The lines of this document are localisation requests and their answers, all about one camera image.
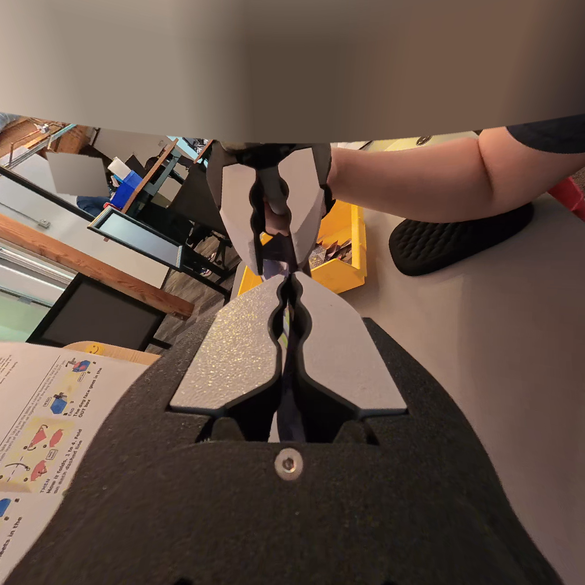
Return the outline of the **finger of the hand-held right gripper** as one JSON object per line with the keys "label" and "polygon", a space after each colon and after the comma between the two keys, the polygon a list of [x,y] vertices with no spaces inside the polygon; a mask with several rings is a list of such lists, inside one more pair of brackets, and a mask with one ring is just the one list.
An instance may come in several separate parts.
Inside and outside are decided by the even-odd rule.
{"label": "finger of the hand-held right gripper", "polygon": [[319,184],[312,148],[290,153],[278,164],[278,173],[289,191],[289,234],[296,263],[301,267],[316,244],[324,205],[324,190]]}
{"label": "finger of the hand-held right gripper", "polygon": [[260,236],[265,228],[263,194],[257,172],[241,164],[222,170],[220,215],[241,260],[256,275],[263,274]]}

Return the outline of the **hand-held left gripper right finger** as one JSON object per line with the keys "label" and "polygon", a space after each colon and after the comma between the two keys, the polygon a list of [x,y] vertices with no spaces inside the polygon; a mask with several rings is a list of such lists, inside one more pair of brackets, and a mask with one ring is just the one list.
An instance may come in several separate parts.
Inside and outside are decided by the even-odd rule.
{"label": "hand-held left gripper right finger", "polygon": [[300,373],[311,387],[358,418],[406,413],[402,398],[360,314],[302,272],[291,277],[301,318]]}

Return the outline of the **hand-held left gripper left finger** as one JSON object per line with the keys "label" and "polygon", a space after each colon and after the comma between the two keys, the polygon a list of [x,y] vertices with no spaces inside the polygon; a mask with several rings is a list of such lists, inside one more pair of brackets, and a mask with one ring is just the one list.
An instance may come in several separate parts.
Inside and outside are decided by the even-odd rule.
{"label": "hand-held left gripper left finger", "polygon": [[172,411],[220,415],[268,390],[282,375],[274,318],[286,277],[276,275],[217,314],[170,400]]}

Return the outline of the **patterned origami paper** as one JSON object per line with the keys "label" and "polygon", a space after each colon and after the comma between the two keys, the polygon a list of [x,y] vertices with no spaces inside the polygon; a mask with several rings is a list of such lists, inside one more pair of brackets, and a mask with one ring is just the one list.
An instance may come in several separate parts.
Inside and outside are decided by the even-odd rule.
{"label": "patterned origami paper", "polygon": [[296,263],[296,255],[288,237],[274,236],[262,245],[263,275],[267,280],[281,274],[285,277],[284,307],[289,312],[289,332],[284,352],[284,369],[281,377],[280,404],[275,412],[278,439],[282,443],[305,443],[304,403],[305,373],[303,346],[310,331],[311,319],[302,302],[303,285]]}

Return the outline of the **person's right forearm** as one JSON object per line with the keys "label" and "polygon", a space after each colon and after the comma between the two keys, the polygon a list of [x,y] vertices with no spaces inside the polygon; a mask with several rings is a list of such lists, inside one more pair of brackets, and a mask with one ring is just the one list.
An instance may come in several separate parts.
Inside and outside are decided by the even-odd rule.
{"label": "person's right forearm", "polygon": [[532,149],[499,127],[417,149],[333,149],[328,186],[335,199],[363,208],[451,223],[522,207],[583,166],[583,153]]}

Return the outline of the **person's right hand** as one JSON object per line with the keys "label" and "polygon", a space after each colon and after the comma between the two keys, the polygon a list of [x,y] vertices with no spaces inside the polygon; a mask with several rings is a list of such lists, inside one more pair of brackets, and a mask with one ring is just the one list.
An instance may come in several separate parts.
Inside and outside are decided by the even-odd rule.
{"label": "person's right hand", "polygon": [[264,221],[265,232],[271,236],[282,235],[289,236],[290,218],[287,213],[277,214],[269,205],[268,201],[264,200]]}

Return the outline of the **black office chair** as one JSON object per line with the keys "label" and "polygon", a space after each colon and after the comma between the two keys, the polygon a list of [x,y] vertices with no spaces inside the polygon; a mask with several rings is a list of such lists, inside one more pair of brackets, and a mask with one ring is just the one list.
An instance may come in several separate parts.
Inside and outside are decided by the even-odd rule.
{"label": "black office chair", "polygon": [[215,236],[218,239],[219,246],[211,261],[217,262],[220,259],[219,266],[226,269],[226,248],[231,246],[231,243],[209,188],[205,165],[194,163],[189,168],[187,177],[174,197],[170,208],[177,215],[193,224],[185,241],[188,247],[193,249],[210,236]]}

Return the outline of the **stack of origami papers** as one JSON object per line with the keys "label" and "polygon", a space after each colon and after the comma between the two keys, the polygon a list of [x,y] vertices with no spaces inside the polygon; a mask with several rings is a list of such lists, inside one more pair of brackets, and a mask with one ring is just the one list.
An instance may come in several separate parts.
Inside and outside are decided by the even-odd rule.
{"label": "stack of origami papers", "polygon": [[332,261],[340,260],[347,264],[352,264],[352,239],[349,238],[342,243],[338,240],[330,245],[324,245],[324,241],[318,241],[313,251],[309,256],[309,267],[311,270],[322,266],[323,264]]}

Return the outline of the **yellow plastic bin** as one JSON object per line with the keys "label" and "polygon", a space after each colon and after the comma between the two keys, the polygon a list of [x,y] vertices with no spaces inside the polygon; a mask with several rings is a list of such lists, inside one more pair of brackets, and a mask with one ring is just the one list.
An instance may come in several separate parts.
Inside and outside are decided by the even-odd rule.
{"label": "yellow plastic bin", "polygon": [[321,222],[317,242],[323,240],[330,245],[352,239],[352,264],[340,260],[329,261],[311,270],[311,276],[318,283],[340,294],[362,286],[367,276],[367,240],[363,209],[354,204],[337,201]]}

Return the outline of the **grey framed panel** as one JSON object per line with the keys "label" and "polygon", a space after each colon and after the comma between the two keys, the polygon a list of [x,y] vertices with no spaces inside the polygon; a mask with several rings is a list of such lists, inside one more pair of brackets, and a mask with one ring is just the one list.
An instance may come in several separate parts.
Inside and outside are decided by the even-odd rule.
{"label": "grey framed panel", "polygon": [[182,273],[184,247],[152,227],[108,207],[87,229]]}

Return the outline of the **wooden instruction board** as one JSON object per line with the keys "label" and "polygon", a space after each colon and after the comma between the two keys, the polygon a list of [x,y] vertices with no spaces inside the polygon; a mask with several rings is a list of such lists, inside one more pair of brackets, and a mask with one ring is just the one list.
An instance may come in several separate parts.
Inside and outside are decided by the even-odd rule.
{"label": "wooden instruction board", "polygon": [[110,357],[125,362],[141,364],[143,366],[151,366],[160,358],[157,354],[93,341],[74,342],[66,345],[64,348],[87,354]]}

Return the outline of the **black framed screen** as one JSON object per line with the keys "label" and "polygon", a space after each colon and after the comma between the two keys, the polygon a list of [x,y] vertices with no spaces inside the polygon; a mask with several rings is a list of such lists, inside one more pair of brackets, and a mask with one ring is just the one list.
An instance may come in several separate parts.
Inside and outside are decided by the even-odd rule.
{"label": "black framed screen", "polygon": [[79,273],[26,341],[52,347],[88,341],[141,352],[149,345],[168,350],[172,344],[155,337],[164,318],[163,311]]}

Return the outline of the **black padded wrist rest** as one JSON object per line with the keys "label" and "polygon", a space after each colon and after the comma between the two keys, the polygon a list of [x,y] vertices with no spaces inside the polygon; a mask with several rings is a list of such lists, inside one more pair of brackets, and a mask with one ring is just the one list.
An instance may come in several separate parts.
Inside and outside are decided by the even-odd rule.
{"label": "black padded wrist rest", "polygon": [[534,217],[528,203],[472,221],[428,223],[404,220],[391,232],[388,248],[397,269],[417,277],[435,273],[516,236]]}

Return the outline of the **printed instruction sheet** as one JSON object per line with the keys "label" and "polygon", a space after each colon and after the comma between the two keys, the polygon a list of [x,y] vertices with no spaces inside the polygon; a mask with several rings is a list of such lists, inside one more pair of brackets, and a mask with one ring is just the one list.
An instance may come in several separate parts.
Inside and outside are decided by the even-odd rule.
{"label": "printed instruction sheet", "polygon": [[41,537],[98,429],[147,367],[1,343],[1,584]]}

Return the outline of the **red plastic object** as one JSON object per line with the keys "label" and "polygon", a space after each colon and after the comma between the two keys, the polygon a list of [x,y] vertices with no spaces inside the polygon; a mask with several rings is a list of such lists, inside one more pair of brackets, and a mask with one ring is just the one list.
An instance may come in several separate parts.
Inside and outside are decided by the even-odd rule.
{"label": "red plastic object", "polygon": [[547,193],[584,222],[584,193],[572,177],[561,180]]}

